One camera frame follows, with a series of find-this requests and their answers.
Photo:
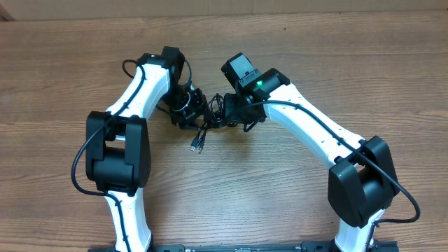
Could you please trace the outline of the black USB cable gray plug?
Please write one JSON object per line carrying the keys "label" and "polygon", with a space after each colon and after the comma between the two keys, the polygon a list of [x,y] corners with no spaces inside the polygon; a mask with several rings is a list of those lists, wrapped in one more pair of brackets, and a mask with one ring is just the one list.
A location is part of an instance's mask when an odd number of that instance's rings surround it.
{"label": "black USB cable gray plug", "polygon": [[207,106],[208,112],[210,112],[211,115],[207,118],[207,120],[204,120],[204,124],[201,129],[202,135],[197,144],[199,154],[201,154],[204,149],[207,132],[227,125],[224,112],[224,97],[222,95],[216,93],[211,101],[208,102]]}

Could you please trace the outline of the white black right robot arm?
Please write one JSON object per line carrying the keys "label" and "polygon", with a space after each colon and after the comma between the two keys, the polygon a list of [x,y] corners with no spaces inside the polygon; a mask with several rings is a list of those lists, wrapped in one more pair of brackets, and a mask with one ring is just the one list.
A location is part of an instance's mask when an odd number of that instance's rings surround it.
{"label": "white black right robot arm", "polygon": [[277,69],[265,73],[238,53],[221,68],[235,90],[225,95],[225,119],[244,131],[269,119],[298,138],[328,170],[328,201],[339,216],[330,241],[304,241],[299,251],[397,251],[395,241],[379,241],[375,230],[399,193],[387,143],[369,140],[332,121],[307,101]]}

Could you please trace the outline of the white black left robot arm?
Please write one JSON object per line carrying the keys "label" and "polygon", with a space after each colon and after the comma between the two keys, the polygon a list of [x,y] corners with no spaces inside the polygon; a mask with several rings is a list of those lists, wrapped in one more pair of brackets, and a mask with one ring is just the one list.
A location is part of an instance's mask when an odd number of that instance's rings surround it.
{"label": "white black left robot arm", "polygon": [[135,60],[136,73],[119,100],[86,120],[85,170],[111,210],[116,234],[112,251],[152,251],[153,236],[146,222],[144,187],[151,171],[147,123],[158,102],[164,102],[172,124],[198,130],[196,120],[207,108],[205,96],[180,84],[187,65],[179,48],[165,46],[159,55],[145,53]]}

